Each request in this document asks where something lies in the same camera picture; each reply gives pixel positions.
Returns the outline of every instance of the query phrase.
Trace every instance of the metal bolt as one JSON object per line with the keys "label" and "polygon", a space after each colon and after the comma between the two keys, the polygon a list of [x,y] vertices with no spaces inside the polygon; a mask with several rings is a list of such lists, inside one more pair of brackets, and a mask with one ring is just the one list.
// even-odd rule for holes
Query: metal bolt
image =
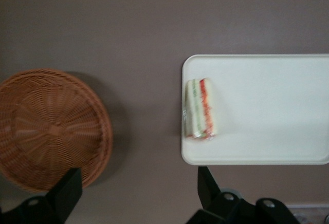
{"label": "metal bolt", "polygon": [[34,205],[36,205],[36,204],[38,204],[38,203],[39,203],[39,200],[37,200],[37,199],[32,199],[31,201],[28,202],[28,205],[29,205],[29,206],[34,206]]}
{"label": "metal bolt", "polygon": [[265,204],[269,208],[274,208],[275,207],[275,204],[271,200],[266,199],[266,200],[263,201],[263,204]]}
{"label": "metal bolt", "polygon": [[224,194],[224,197],[226,198],[226,200],[229,200],[229,201],[233,201],[233,200],[234,200],[233,195],[231,195],[231,194],[229,194],[229,193],[225,193],[225,194]]}

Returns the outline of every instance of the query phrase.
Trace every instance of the white cutting board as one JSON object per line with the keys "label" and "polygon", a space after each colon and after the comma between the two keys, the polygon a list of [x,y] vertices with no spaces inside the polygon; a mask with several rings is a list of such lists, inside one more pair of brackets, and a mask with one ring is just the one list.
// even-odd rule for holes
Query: white cutting board
{"label": "white cutting board", "polygon": [[185,137],[192,165],[326,164],[329,162],[329,54],[194,55],[188,80],[210,78],[218,135]]}

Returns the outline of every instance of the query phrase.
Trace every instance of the gray surface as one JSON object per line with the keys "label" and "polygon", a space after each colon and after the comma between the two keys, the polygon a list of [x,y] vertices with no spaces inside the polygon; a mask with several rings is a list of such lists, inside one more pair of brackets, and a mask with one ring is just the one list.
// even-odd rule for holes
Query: gray surface
{"label": "gray surface", "polygon": [[[329,0],[0,0],[0,80],[71,72],[102,98],[114,154],[67,223],[184,223],[200,204],[180,155],[181,67],[196,53],[329,53]],[[328,165],[212,166],[248,201],[328,204]],[[0,179],[9,209],[29,194]]]}

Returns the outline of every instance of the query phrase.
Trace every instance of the wicker basket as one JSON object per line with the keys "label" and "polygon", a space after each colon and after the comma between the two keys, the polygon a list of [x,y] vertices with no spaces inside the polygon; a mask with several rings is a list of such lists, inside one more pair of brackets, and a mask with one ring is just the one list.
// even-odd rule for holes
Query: wicker basket
{"label": "wicker basket", "polygon": [[106,109],[82,81],[64,72],[20,72],[0,86],[0,168],[18,186],[48,191],[72,167],[91,184],[112,152]]}

